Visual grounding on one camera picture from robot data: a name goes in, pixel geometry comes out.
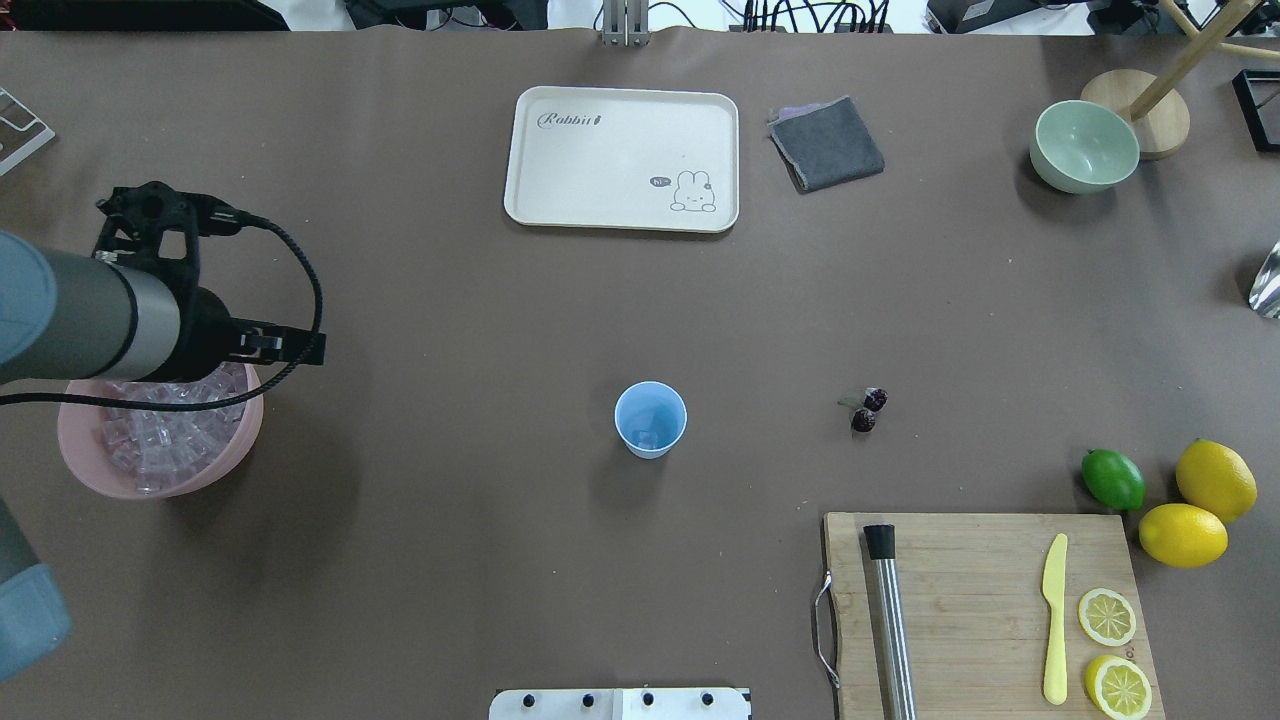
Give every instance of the wooden cutting board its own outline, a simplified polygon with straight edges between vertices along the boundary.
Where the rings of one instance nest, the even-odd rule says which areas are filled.
[[[991,717],[1100,720],[1084,692],[1084,666],[1098,655],[1133,660],[1151,680],[1152,720],[1164,720],[1156,667],[1129,546],[1114,515],[973,515],[829,512],[827,566],[836,609],[840,717],[883,720],[877,648],[868,592],[874,573],[863,525],[896,527],[915,703],[922,720]],[[1068,697],[1052,706],[1041,692],[1048,605],[1041,596],[1044,556],[1057,533],[1066,552]],[[1080,629],[1076,606],[1097,587],[1125,596],[1138,632],[1124,647],[1101,646]]]

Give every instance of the yellow lemon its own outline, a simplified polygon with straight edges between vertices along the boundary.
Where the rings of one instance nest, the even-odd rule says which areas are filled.
[[[1084,691],[1112,720],[1139,720],[1151,711],[1151,683],[1140,667],[1116,655],[1100,655],[1084,669]]]
[[[1208,510],[1183,502],[1151,509],[1138,523],[1138,542],[1175,568],[1199,568],[1226,552],[1226,527]]]
[[[1244,459],[1213,441],[1190,443],[1178,459],[1174,475],[1187,502],[1208,510],[1224,523],[1244,515],[1258,500],[1258,486]]]
[[[1093,588],[1080,598],[1078,609],[1084,634],[1107,647],[1120,647],[1138,632],[1137,614],[1123,594]]]

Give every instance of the light green bowl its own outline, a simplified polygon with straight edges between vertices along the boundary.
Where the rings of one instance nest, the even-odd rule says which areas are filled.
[[[1062,192],[1100,192],[1133,174],[1138,137],[1124,118],[1102,105],[1064,100],[1036,120],[1032,167]]]

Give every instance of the pink bowl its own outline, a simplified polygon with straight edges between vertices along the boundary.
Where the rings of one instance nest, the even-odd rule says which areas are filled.
[[[248,377],[248,389],[259,386],[257,373],[252,365],[244,365]],[[108,395],[101,380],[72,380],[67,386],[67,392],[74,395]],[[214,480],[230,473],[239,461],[248,455],[253,441],[257,439],[257,430],[262,427],[262,396],[257,396],[244,404],[244,414],[241,416],[236,434],[232,436],[227,448],[223,450],[214,461],[196,473],[193,478],[174,487],[161,489],[150,495],[142,495],[136,489],[132,475],[124,473],[111,464],[111,456],[102,445],[99,428],[102,425],[102,409],[92,405],[63,405],[58,411],[58,446],[63,451],[63,460],[67,469],[86,487],[100,492],[108,497],[120,500],[157,500],[195,492]]]

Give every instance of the yellow knife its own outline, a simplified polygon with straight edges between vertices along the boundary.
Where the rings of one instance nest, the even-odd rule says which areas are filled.
[[[1044,700],[1053,705],[1066,702],[1066,638],[1062,628],[1062,603],[1066,592],[1066,536],[1059,533],[1044,559],[1041,594],[1048,602],[1048,652],[1044,656]]]

